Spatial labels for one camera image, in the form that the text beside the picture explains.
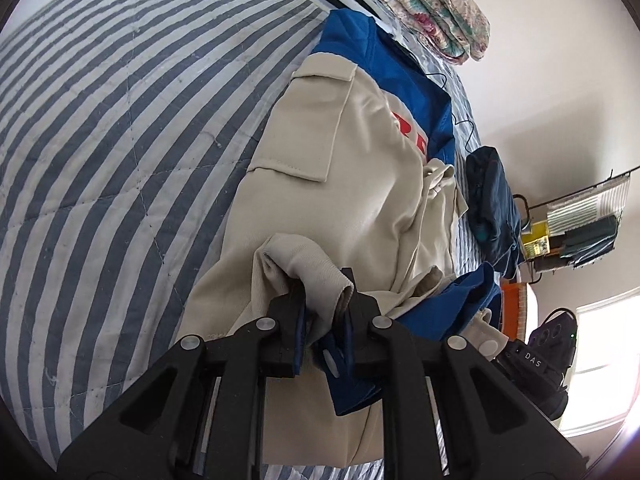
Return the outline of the dark navy folded garment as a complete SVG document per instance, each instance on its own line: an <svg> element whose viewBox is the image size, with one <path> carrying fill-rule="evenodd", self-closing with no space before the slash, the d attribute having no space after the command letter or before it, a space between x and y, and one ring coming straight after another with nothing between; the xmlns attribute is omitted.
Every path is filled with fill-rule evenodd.
<svg viewBox="0 0 640 480"><path fill-rule="evenodd" d="M481 146L466 158L469 226L485 260L505 280L513 280L524 260L521 216L499 154Z"/></svg>

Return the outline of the dark hanging clothes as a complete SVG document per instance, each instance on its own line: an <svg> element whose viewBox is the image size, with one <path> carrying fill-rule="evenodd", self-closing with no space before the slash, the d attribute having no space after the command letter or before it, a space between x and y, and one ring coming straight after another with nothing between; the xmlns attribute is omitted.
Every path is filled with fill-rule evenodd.
<svg viewBox="0 0 640 480"><path fill-rule="evenodd" d="M612 252L620 222L615 214L550 237L550 252L534 259L536 273L578 269Z"/></svg>

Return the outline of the orange covered small table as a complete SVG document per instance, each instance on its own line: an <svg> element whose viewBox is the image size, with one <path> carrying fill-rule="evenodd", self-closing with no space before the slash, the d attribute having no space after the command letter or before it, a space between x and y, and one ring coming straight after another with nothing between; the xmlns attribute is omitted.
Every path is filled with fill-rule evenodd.
<svg viewBox="0 0 640 480"><path fill-rule="evenodd" d="M501 331L510 340L526 341L527 285L525 283L502 283Z"/></svg>

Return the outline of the yellow box on rack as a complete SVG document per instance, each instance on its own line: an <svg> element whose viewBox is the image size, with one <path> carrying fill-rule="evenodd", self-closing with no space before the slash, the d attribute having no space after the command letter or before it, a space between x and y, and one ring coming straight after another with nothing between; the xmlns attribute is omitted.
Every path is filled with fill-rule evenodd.
<svg viewBox="0 0 640 480"><path fill-rule="evenodd" d="M526 260L534 260L550 252L549 227L546 220L532 223L521 232L521 241Z"/></svg>

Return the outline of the floral folded comforter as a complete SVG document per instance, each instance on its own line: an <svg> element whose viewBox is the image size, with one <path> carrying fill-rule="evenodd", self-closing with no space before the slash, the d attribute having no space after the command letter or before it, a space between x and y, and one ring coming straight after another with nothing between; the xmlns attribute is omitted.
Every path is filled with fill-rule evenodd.
<svg viewBox="0 0 640 480"><path fill-rule="evenodd" d="M474 0L381 0L416 39L443 60L480 61L489 46L490 23Z"/></svg>

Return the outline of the beige and blue jacket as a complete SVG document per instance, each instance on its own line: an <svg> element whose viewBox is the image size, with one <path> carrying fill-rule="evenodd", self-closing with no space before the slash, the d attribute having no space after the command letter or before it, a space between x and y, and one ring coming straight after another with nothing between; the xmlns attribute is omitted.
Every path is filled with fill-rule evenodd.
<svg viewBox="0 0 640 480"><path fill-rule="evenodd" d="M350 290L416 336L461 337L486 358L506 346L489 264L454 272L466 205L451 102L356 11L332 12L293 73L235 193L219 260L179 332L214 339L266 315L299 280L310 319L303 364L267 386L264 459L347 467L383 455L382 406L338 416L324 360Z"/></svg>

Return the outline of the blue white striped quilt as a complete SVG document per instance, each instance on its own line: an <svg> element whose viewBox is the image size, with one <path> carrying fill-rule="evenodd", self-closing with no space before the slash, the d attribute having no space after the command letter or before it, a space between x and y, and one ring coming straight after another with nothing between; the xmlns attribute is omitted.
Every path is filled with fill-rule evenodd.
<svg viewBox="0 0 640 480"><path fill-rule="evenodd" d="M54 466L175 338L312 0L53 0L1 45L1 397Z"/></svg>

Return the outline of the striped cloth on rack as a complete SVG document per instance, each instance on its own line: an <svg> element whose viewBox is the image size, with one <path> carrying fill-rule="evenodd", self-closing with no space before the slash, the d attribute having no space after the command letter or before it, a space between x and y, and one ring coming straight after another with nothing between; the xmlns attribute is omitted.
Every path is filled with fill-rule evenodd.
<svg viewBox="0 0 640 480"><path fill-rule="evenodd" d="M608 179L547 206L550 236L562 235L603 217L622 218L627 205L630 174Z"/></svg>

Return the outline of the black metal clothes rack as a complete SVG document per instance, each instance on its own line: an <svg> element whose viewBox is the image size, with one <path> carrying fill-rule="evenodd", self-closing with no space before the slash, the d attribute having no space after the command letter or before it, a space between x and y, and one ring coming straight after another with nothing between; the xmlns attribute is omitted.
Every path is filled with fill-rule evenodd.
<svg viewBox="0 0 640 480"><path fill-rule="evenodd" d="M554 200L526 208L521 246L527 283L547 274L580 269L615 248L631 188L634 166Z"/></svg>

